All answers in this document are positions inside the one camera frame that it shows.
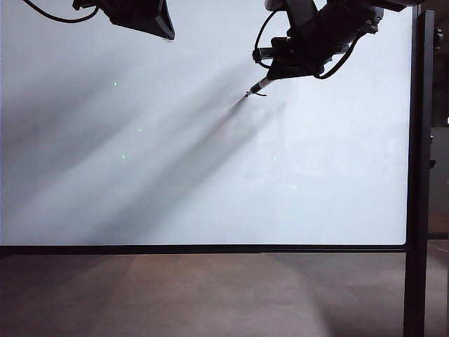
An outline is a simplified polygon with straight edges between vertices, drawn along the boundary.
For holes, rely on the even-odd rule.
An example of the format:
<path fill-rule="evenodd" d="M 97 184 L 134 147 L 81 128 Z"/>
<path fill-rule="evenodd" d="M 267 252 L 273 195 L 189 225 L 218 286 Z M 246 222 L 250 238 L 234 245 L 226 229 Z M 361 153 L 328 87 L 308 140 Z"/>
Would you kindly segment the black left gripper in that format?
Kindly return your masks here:
<path fill-rule="evenodd" d="M 111 23 L 174 40 L 175 30 L 166 1 L 73 0 L 75 10 L 96 7 L 108 16 Z"/>

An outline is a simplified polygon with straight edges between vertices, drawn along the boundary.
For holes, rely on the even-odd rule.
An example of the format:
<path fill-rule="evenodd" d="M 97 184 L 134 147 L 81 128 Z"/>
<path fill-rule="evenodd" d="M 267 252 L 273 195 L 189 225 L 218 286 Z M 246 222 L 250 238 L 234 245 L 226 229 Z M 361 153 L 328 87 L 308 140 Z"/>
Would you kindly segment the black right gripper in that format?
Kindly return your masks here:
<path fill-rule="evenodd" d="M 285 37 L 271 39 L 270 47 L 260 47 L 258 34 L 253 50 L 255 63 L 268 69 L 267 79 L 289 79 L 321 74 L 334 55 L 347 54 L 351 41 L 334 42 L 315 19 Z"/>

